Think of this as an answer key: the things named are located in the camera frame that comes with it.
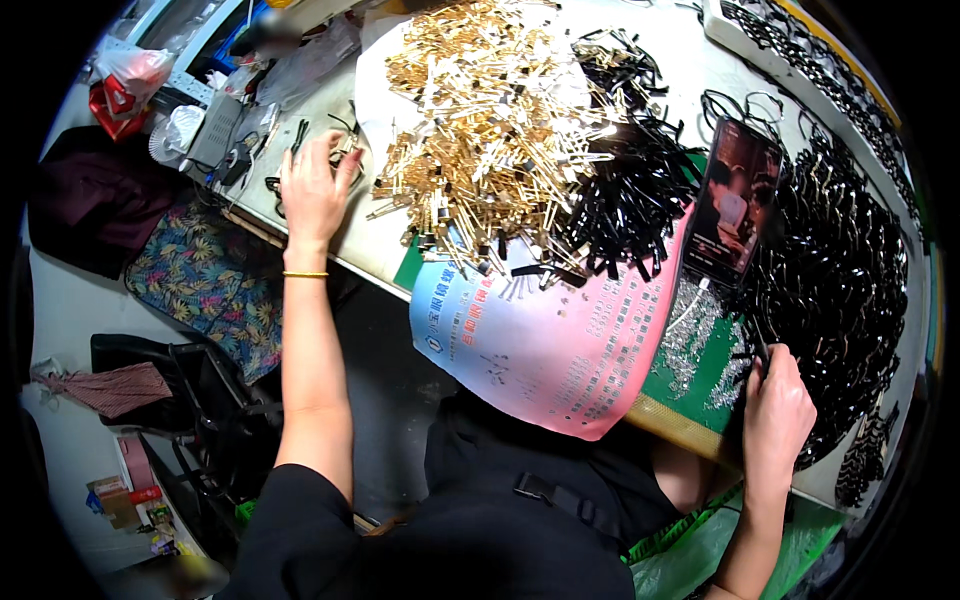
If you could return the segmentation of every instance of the green plastic basket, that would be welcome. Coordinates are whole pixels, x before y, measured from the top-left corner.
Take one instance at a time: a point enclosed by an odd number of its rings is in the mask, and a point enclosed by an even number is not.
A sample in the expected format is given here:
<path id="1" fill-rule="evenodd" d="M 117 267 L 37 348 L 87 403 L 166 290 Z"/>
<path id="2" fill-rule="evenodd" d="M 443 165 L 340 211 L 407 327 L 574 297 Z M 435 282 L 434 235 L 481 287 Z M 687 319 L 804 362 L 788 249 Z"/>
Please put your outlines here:
<path id="1" fill-rule="evenodd" d="M 737 484 L 727 490 L 726 493 L 714 498 L 707 506 L 694 511 L 676 523 L 669 525 L 649 538 L 640 540 L 636 546 L 630 549 L 630 557 L 626 559 L 627 564 L 636 564 L 652 556 L 662 554 L 669 550 L 675 543 L 684 536 L 692 535 L 701 525 L 716 514 L 725 504 L 733 500 L 740 492 L 743 484 Z"/>

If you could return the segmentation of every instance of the floral cushion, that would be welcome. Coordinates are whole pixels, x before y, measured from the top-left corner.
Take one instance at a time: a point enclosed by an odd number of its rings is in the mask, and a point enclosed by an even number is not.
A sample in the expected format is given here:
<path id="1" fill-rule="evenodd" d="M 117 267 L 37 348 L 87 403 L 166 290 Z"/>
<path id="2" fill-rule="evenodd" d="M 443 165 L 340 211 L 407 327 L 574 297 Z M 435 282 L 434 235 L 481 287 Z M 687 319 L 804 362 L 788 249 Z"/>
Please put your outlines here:
<path id="1" fill-rule="evenodd" d="M 247 384 L 280 361 L 279 249 L 200 202 L 176 204 L 127 268 L 127 289 L 215 342 Z"/>

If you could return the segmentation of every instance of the plastic buckle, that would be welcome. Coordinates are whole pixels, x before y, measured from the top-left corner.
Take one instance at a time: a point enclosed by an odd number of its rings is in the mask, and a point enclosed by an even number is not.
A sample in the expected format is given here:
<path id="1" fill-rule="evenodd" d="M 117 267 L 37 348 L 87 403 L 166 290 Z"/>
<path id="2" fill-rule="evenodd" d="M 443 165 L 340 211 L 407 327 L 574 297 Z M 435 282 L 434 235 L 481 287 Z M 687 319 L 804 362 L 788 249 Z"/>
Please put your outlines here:
<path id="1" fill-rule="evenodd" d="M 523 473 L 514 492 L 534 500 L 542 500 L 547 506 L 553 506 L 553 492 L 557 489 L 533 473 Z"/>
<path id="2" fill-rule="evenodd" d="M 580 513 L 580 520 L 587 525 L 592 525 L 597 515 L 596 505 L 589 500 L 584 500 L 580 503 L 580 510 L 577 512 Z"/>

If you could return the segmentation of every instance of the pile of gold eyeglass temples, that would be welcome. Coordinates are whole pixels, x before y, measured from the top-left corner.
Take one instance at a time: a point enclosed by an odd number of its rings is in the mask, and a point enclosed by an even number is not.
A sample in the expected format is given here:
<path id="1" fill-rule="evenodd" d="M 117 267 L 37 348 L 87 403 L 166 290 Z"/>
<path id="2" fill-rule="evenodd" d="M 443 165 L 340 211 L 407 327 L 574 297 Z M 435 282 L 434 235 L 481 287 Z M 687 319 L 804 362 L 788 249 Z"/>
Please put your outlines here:
<path id="1" fill-rule="evenodd" d="M 559 98 L 575 61 L 569 43 L 547 33 L 549 21 L 524 22 L 514 6 L 477 0 L 414 17 L 403 51 L 387 59 L 387 77 L 392 91 L 417 103 L 424 125 L 395 127 L 373 189 L 390 202 L 368 219 L 406 209 L 401 243 L 418 235 L 424 260 L 452 261 L 464 275 L 472 268 L 509 279 L 506 242 L 519 238 L 540 262 L 586 276 L 588 249 L 551 233 L 565 223 L 578 181 L 593 175 L 591 163 L 612 159 L 589 153 L 589 142 L 616 132 L 627 108 L 622 93 L 602 94 L 600 108 Z"/>

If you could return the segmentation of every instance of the red plastic bag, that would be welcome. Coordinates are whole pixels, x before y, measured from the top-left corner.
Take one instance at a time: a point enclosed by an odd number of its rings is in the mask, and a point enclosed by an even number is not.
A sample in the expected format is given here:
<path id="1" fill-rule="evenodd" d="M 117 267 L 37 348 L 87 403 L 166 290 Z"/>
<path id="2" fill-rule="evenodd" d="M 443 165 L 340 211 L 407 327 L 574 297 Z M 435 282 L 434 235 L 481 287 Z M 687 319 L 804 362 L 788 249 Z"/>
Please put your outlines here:
<path id="1" fill-rule="evenodd" d="M 166 50 L 106 50 L 93 62 L 92 83 L 103 82 L 109 116 L 122 121 L 140 114 L 174 69 Z"/>
<path id="2" fill-rule="evenodd" d="M 108 109 L 107 94 L 104 84 L 94 84 L 90 88 L 90 99 L 88 106 L 90 106 L 90 112 L 93 113 L 94 118 L 97 119 L 97 123 L 104 128 L 104 130 L 115 142 L 120 142 L 143 129 L 143 124 L 147 120 L 147 115 L 150 114 L 150 109 L 144 108 L 133 118 L 124 119 L 123 121 L 115 120 L 110 115 Z"/>

